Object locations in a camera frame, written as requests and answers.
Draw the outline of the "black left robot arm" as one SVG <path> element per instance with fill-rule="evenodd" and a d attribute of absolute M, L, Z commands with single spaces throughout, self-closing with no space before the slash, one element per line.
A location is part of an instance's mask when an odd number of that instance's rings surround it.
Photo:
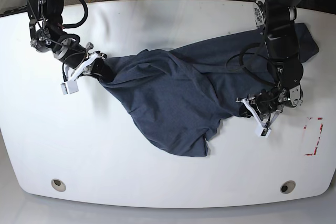
<path fill-rule="evenodd" d="M 299 39 L 295 31 L 297 5 L 301 0 L 257 0 L 256 24 L 262 27 L 262 41 L 245 46 L 238 54 L 241 70 L 261 84 L 270 87 L 259 94 L 238 98 L 242 103 L 243 117 L 253 117 L 257 122 L 256 134 L 267 137 L 271 125 L 284 107 L 297 108 L 302 105 L 303 91 L 300 81 L 303 65 L 300 62 Z M 274 81 L 266 81 L 248 69 L 250 60 L 244 56 L 256 49 L 253 57 L 259 56 L 262 48 L 267 49 L 267 70 Z"/>

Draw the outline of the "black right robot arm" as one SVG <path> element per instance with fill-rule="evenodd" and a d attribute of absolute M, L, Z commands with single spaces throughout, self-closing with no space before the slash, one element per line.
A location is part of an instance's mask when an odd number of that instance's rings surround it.
<path fill-rule="evenodd" d="M 81 76 L 91 76 L 101 81 L 113 80 L 112 69 L 107 65 L 107 55 L 96 51 L 90 53 L 92 44 L 80 45 L 80 37 L 69 34 L 66 29 L 78 28 L 88 18 L 88 7 L 84 0 L 83 18 L 73 24 L 64 24 L 62 12 L 64 0 L 27 0 L 29 17 L 30 44 L 38 52 L 52 51 L 54 57 L 62 62 L 63 67 L 77 70 L 83 66 Z"/>

